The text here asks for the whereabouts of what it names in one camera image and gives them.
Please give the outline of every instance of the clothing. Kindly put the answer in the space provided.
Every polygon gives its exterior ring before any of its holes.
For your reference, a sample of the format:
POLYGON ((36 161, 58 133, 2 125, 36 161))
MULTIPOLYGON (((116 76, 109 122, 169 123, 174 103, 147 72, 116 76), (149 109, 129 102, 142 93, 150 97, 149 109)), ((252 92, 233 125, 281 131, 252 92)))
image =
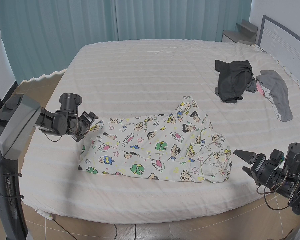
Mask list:
POLYGON ((227 103, 237 103, 237 100, 242 100, 241 95, 253 80, 250 63, 247 60, 226 63, 217 59, 215 63, 215 70, 220 72, 215 94, 227 103))
POLYGON ((257 91, 257 83, 256 83, 256 79, 254 79, 254 77, 252 77, 252 81, 247 84, 247 86, 244 90, 251 92, 251 93, 255 93, 257 91))
POLYGON ((225 137, 186 96, 171 114, 101 118, 86 136, 79 169, 166 181, 223 182, 231 166, 225 137))
POLYGON ((262 86, 260 85, 259 81, 256 81, 256 89, 259 93, 261 93, 263 96, 265 95, 265 92, 262 90, 262 86))
POLYGON ((256 79, 260 82, 264 96, 271 102, 276 117, 283 122, 292 120, 289 106, 288 87, 274 70, 261 70, 256 79))

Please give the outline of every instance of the curtain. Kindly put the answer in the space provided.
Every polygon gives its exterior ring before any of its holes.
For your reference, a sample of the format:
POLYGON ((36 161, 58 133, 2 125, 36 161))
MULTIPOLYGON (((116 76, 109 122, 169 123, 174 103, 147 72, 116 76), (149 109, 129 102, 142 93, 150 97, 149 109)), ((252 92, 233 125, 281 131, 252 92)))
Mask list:
POLYGON ((0 0, 1 37, 18 83, 67 68, 87 44, 129 39, 221 41, 252 0, 0 0))

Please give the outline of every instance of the black baseboard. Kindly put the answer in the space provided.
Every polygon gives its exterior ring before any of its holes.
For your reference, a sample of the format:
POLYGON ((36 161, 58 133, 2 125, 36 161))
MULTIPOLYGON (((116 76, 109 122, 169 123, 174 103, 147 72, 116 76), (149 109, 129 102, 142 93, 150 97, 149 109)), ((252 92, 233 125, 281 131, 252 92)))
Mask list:
POLYGON ((18 87, 17 81, 15 81, 13 83, 13 85, 10 87, 10 89, 8 90, 7 94, 4 96, 2 102, 6 103, 7 100, 11 97, 11 95, 13 94, 14 90, 18 87))

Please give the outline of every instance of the white headboard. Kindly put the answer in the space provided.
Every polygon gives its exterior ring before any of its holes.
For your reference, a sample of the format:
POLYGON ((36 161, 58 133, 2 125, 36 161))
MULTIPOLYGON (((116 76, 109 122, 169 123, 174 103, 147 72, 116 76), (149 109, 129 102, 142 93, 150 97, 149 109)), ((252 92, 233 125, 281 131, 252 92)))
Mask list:
POLYGON ((300 36, 263 15, 257 44, 280 60, 300 82, 300 36))

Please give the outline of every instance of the bed sheet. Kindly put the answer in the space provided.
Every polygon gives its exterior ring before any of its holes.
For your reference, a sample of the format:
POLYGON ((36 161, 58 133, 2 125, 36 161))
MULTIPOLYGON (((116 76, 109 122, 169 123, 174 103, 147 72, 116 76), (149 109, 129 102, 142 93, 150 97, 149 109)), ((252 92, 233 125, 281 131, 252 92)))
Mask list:
MULTIPOLYGON (((182 96, 192 96, 231 150, 286 153, 300 142, 300 89, 267 53, 241 43, 199 40, 129 40, 84 46, 69 65, 47 109, 60 107, 62 93, 83 98, 82 111, 108 118, 129 118, 172 111, 182 96), (275 70, 289 90, 293 120, 279 121, 260 93, 244 92, 236 104, 214 93, 219 73, 215 59, 248 60, 254 76, 275 70)), ((77 170, 82 142, 64 136, 50 142, 36 130, 21 170, 24 203, 52 214, 106 223, 168 222, 219 214, 260 196, 246 165, 232 156, 232 172, 222 183, 170 182, 77 170)))

